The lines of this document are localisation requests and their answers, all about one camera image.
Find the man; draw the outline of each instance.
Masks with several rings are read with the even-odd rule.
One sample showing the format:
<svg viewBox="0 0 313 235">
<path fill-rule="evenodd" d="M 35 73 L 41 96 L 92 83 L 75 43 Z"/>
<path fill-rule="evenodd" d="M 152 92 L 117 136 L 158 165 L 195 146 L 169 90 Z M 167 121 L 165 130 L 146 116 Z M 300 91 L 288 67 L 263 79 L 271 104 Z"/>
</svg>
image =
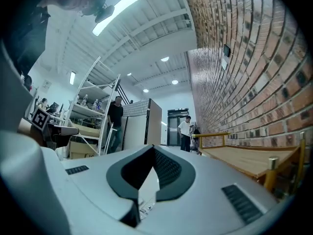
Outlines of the man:
<svg viewBox="0 0 313 235">
<path fill-rule="evenodd" d="M 110 128 L 113 124 L 112 135 L 109 141 L 109 148 L 107 154 L 114 153 L 122 141 L 122 116 L 123 116 L 123 107 L 121 106 L 122 98 L 117 96 L 115 98 L 115 103 L 111 104 L 108 112 L 108 128 L 107 128 L 107 139 L 109 135 Z"/>
<path fill-rule="evenodd" d="M 184 122 L 181 122 L 178 126 L 178 133 L 180 135 L 180 149 L 190 152 L 190 116 L 186 117 Z"/>
</svg>

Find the brick wall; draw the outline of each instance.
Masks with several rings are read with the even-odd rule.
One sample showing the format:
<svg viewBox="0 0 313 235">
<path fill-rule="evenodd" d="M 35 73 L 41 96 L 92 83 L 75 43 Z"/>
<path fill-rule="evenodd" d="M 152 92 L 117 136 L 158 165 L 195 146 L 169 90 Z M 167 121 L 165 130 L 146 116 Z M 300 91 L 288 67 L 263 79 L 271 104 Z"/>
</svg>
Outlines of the brick wall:
<svg viewBox="0 0 313 235">
<path fill-rule="evenodd" d="M 305 131 L 312 143 L 312 63 L 280 0 L 187 0 L 198 48 L 189 51 L 202 133 L 231 133 L 227 144 L 287 146 Z M 221 67 L 224 44 L 231 55 Z M 221 145 L 207 139 L 205 146 Z"/>
</svg>

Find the dark pants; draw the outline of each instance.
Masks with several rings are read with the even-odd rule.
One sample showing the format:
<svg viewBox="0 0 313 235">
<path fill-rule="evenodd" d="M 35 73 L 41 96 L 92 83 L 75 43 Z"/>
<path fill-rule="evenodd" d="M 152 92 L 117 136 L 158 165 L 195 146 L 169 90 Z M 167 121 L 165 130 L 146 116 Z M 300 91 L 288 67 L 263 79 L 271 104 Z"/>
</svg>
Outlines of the dark pants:
<svg viewBox="0 0 313 235">
<path fill-rule="evenodd" d="M 113 129 L 115 129 L 116 131 L 112 131 L 111 138 L 110 138 L 110 141 L 108 144 L 107 154 L 114 153 L 116 148 L 119 146 L 119 144 L 122 141 L 122 127 L 121 126 L 113 127 Z M 108 139 L 109 132 L 110 132 L 110 127 L 108 126 L 108 128 L 107 128 L 107 139 Z"/>
<path fill-rule="evenodd" d="M 180 139 L 180 149 L 190 152 L 190 137 L 184 134 L 182 134 L 181 136 L 182 137 Z"/>
</svg>

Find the wooden floor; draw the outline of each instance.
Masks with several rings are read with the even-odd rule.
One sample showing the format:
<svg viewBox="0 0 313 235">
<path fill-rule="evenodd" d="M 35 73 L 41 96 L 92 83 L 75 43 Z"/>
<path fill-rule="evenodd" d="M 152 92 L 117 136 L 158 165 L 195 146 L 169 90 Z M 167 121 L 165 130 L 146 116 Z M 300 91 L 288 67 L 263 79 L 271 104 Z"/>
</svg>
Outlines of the wooden floor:
<svg viewBox="0 0 313 235">
<path fill-rule="evenodd" d="M 219 159 L 242 172 L 259 178 L 268 169 L 268 158 L 270 156 L 279 157 L 279 164 L 288 159 L 294 151 L 260 151 L 238 149 L 233 147 L 220 147 L 213 149 L 201 149 L 207 156 Z"/>
</svg>

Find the cardboard box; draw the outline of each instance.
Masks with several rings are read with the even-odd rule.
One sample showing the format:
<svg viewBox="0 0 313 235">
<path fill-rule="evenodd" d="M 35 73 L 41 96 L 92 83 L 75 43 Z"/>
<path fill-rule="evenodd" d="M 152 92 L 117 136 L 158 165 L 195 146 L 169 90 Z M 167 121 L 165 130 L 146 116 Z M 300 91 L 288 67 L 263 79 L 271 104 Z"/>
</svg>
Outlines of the cardboard box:
<svg viewBox="0 0 313 235">
<path fill-rule="evenodd" d="M 95 144 L 91 144 L 91 146 L 97 150 L 97 146 Z M 86 143 L 78 143 L 78 142 L 70 142 L 69 145 L 69 158 L 70 159 L 83 159 L 97 156 L 97 153 L 92 150 L 88 144 Z"/>
<path fill-rule="evenodd" d="M 89 127 L 82 126 L 82 125 L 75 124 L 75 123 L 73 124 L 73 127 L 78 128 L 79 133 L 81 135 L 96 137 L 96 138 L 98 138 L 100 136 L 100 129 L 93 129 L 93 128 L 89 128 Z"/>
</svg>

